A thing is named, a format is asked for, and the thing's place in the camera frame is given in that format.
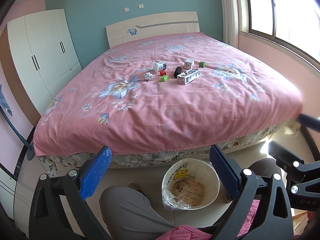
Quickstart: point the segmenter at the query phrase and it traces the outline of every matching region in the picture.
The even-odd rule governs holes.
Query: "bed headboard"
[[[141,16],[106,27],[110,48],[157,35],[200,32],[197,12],[169,12]]]

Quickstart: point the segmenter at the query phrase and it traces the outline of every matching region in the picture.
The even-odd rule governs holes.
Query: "tile floor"
[[[305,163],[314,161],[312,154],[300,133],[297,137],[284,137],[282,136],[282,131],[278,131],[271,139],[301,156],[305,160]],[[235,159],[242,168],[246,168],[255,161],[268,157],[267,147],[264,147],[264,145],[265,143],[263,142],[246,149],[238,150],[229,153],[228,157]],[[209,226],[212,225],[228,208],[229,204],[226,204],[223,201],[225,190],[222,186],[218,198],[209,207],[197,211],[165,210],[161,200],[161,182],[168,168],[169,166],[136,169],[109,169],[103,176],[94,195],[87,199],[87,203],[105,229],[106,226],[102,220],[99,207],[99,198],[103,190],[112,185],[128,186],[130,183],[140,185],[149,198],[154,210],[163,218],[176,225],[188,224],[194,227]],[[62,176],[67,174],[71,168],[59,167],[58,169],[59,174]],[[38,178],[42,173],[44,173],[44,169],[37,158],[34,158],[32,161],[27,161],[25,159],[16,187],[14,219],[17,227],[25,232],[27,236],[33,191],[36,187]],[[78,234],[82,234],[72,215],[65,196],[62,196],[61,200],[73,230]]]

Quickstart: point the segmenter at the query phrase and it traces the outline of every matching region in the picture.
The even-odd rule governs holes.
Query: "white carton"
[[[194,65],[195,65],[195,61],[192,60],[192,59],[187,59],[187,60],[184,62],[184,68],[187,68],[187,69],[193,68]]]
[[[193,68],[179,74],[177,78],[179,83],[186,85],[190,83],[192,80],[195,80],[197,77],[200,77],[200,76],[201,76],[200,69]]]
[[[158,73],[161,70],[166,70],[167,69],[167,64],[164,61],[153,61],[153,68],[152,68],[156,73]]]

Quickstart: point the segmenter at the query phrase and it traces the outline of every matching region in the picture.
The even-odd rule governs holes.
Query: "yellow duck print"
[[[187,174],[188,170],[187,169],[181,169],[179,170],[176,175],[174,176],[173,180],[181,179],[184,178]]]

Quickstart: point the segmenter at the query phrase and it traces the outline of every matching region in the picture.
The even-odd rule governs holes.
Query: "metal bolt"
[[[249,169],[244,169],[244,170],[243,170],[243,173],[244,173],[245,175],[247,175],[247,176],[250,176],[250,175],[252,174],[252,171],[249,170]]]
[[[274,177],[276,180],[281,180],[281,176],[280,176],[280,174],[278,174],[278,173],[273,174],[273,177]]]
[[[299,162],[297,162],[297,161],[294,161],[294,162],[293,162],[293,166],[294,166],[294,167],[298,168],[298,167],[299,167],[299,165],[300,165],[300,163],[299,163]]]
[[[40,175],[40,180],[45,180],[47,178],[47,174],[41,174]]]
[[[74,177],[74,176],[76,176],[78,174],[78,172],[76,171],[76,170],[71,170],[71,171],[69,171],[69,176],[70,177]]]
[[[296,185],[292,186],[291,193],[296,194],[298,192],[298,187]]]

